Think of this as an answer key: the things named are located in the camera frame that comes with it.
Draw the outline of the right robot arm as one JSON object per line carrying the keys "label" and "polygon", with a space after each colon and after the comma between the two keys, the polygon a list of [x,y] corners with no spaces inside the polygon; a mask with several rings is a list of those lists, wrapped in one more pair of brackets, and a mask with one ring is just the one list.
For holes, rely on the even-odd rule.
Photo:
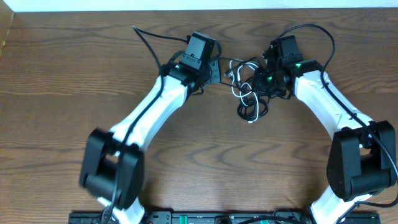
{"label": "right robot arm", "polygon": [[254,76],[255,90],[268,97],[295,96],[315,114],[331,137],[327,189],[304,215],[304,223],[343,223],[358,206],[397,183],[396,133],[375,122],[332,84],[325,67],[304,60],[296,38],[279,37],[262,53],[266,67]]}

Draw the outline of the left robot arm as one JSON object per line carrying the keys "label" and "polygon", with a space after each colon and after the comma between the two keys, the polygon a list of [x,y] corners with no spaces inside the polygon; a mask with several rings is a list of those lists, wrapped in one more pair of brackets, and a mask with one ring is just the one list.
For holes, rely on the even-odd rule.
{"label": "left robot arm", "polygon": [[139,202],[144,183],[144,154],[168,117],[205,85],[219,83],[220,43],[194,32],[186,50],[159,64],[159,74],[148,95],[109,131],[95,129],[88,136],[80,185],[104,209],[91,223],[140,223],[145,210]]}

